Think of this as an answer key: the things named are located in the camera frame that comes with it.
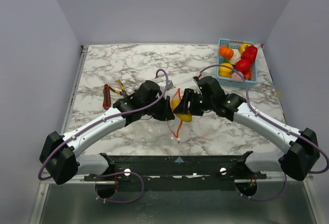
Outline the yellow toy corn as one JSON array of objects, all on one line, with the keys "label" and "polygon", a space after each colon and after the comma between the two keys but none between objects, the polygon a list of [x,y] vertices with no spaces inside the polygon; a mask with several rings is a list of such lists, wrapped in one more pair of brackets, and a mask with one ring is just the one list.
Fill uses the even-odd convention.
[{"label": "yellow toy corn", "polygon": [[[178,99],[172,100],[172,110],[174,110],[178,105],[180,101]],[[192,115],[191,114],[176,114],[176,116],[182,121],[186,123],[190,123],[192,121]]]}]

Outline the clear zip top bag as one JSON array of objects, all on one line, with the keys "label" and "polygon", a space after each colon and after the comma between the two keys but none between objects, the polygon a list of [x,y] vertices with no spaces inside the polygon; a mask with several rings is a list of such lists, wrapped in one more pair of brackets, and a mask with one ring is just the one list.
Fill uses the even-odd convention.
[{"label": "clear zip top bag", "polygon": [[[178,88],[176,93],[173,95],[173,97],[171,99],[171,102],[170,102],[171,108],[172,108],[172,100],[178,99],[179,101],[181,101],[182,95],[183,95],[183,91],[180,88]],[[172,121],[171,123],[168,121],[167,126],[168,126],[170,132],[172,133],[173,137],[176,139],[177,143],[180,143],[179,132],[181,130],[182,125],[186,122],[182,122],[179,118],[178,118],[178,120],[179,120],[179,123],[178,123],[177,129],[174,129],[174,127],[173,127],[173,124],[176,123],[175,121]]]}]

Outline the blue plastic basket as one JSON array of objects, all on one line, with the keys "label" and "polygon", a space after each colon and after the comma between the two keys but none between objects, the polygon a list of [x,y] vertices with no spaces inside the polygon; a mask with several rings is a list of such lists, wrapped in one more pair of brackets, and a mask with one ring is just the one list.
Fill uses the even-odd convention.
[{"label": "blue plastic basket", "polygon": [[[219,39],[219,43],[218,43],[218,51],[219,48],[221,46],[227,46],[231,49],[238,49],[240,48],[240,46],[243,43],[249,43],[252,44],[253,46],[255,46],[254,43],[252,42],[246,42],[246,41],[236,41],[236,40],[230,40],[230,39]],[[222,56],[219,55],[219,53],[217,54],[217,63],[218,64],[222,64],[222,63],[229,63],[228,59],[223,58]],[[230,86],[230,87],[244,87],[243,81],[235,81],[232,78],[224,78],[224,77],[220,77],[218,75],[218,70],[219,67],[217,68],[217,80],[219,81],[220,84],[226,85],[226,86]],[[249,88],[251,88],[252,86],[255,85],[255,83],[257,82],[257,63],[256,63],[256,59],[253,63],[251,63],[251,80],[245,80],[247,82],[247,85]]]}]

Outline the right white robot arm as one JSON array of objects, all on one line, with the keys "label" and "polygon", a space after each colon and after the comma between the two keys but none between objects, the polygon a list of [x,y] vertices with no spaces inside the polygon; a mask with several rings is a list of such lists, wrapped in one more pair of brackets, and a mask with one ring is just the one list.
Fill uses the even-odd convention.
[{"label": "right white robot arm", "polygon": [[243,97],[226,94],[213,77],[195,78],[195,81],[197,90],[184,90],[181,101],[173,108],[174,114],[202,116],[206,111],[213,111],[219,117],[246,126],[277,147],[269,153],[248,152],[245,161],[236,166],[241,178],[268,171],[284,172],[302,181],[311,172],[320,157],[313,130],[288,126],[249,105]]}]

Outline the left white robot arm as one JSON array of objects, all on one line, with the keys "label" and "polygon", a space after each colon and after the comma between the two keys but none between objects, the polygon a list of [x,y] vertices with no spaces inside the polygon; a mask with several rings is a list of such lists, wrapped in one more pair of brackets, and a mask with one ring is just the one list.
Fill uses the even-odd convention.
[{"label": "left white robot arm", "polygon": [[40,162],[56,184],[61,185],[76,175],[98,175],[109,180],[114,174],[114,162],[105,153],[85,155],[84,152],[108,134],[151,116],[159,121],[173,120],[170,98],[164,91],[172,81],[147,80],[126,98],[117,100],[101,116],[63,135],[50,133],[40,154]]}]

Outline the yellow toy lemon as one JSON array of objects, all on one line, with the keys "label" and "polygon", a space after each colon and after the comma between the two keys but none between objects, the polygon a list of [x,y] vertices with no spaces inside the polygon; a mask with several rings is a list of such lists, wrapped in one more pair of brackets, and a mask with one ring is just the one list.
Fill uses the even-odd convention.
[{"label": "yellow toy lemon", "polygon": [[231,78],[233,66],[230,63],[222,63],[218,70],[218,75],[224,78]]}]

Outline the pink toy onion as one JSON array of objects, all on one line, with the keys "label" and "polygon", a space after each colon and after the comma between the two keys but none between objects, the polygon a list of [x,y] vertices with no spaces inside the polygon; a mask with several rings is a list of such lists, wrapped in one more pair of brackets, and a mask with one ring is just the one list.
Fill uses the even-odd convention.
[{"label": "pink toy onion", "polygon": [[233,72],[231,78],[235,81],[243,81],[245,79],[244,74],[242,72]]}]

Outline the red black utility knife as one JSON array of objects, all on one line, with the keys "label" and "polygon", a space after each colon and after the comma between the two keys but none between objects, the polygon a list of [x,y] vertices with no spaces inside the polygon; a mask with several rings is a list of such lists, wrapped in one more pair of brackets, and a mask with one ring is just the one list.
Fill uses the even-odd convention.
[{"label": "red black utility knife", "polygon": [[107,84],[103,88],[103,108],[108,110],[111,107],[111,91]]}]

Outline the orange toy pumpkin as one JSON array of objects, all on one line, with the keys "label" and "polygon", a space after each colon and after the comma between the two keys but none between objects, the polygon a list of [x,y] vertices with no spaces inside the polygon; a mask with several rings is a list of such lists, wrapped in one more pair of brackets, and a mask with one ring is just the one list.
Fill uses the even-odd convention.
[{"label": "orange toy pumpkin", "polygon": [[222,56],[225,59],[231,59],[234,55],[234,51],[227,47],[227,46],[221,46],[218,51],[219,55]]}]

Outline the red toy apple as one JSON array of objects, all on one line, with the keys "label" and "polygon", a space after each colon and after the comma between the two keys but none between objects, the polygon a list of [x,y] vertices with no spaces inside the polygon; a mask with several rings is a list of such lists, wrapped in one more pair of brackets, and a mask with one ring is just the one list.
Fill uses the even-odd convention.
[{"label": "red toy apple", "polygon": [[242,73],[247,73],[251,69],[251,63],[246,59],[240,59],[235,64],[235,68]]}]

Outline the yellow toy bell pepper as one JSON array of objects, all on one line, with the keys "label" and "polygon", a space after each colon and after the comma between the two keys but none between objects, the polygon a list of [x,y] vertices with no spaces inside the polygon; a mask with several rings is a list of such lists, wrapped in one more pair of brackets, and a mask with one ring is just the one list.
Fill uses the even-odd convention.
[{"label": "yellow toy bell pepper", "polygon": [[240,46],[240,48],[239,48],[239,52],[240,52],[240,54],[243,54],[244,51],[245,51],[248,47],[250,47],[250,46],[252,46],[252,44],[249,44],[249,43],[243,43],[243,44]]}]

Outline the red toy bell pepper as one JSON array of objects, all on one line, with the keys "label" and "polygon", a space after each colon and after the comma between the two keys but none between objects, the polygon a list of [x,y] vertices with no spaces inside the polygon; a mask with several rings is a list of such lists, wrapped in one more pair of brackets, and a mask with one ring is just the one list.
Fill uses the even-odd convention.
[{"label": "red toy bell pepper", "polygon": [[242,53],[242,59],[248,60],[250,63],[253,63],[257,57],[258,49],[251,45]]}]

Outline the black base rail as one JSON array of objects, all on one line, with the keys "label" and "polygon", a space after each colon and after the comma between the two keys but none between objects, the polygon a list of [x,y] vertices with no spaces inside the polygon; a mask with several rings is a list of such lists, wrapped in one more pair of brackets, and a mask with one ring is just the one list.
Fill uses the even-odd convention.
[{"label": "black base rail", "polygon": [[238,156],[108,156],[109,169],[85,181],[114,184],[120,191],[233,191],[236,182],[266,179],[245,164],[250,152]]}]

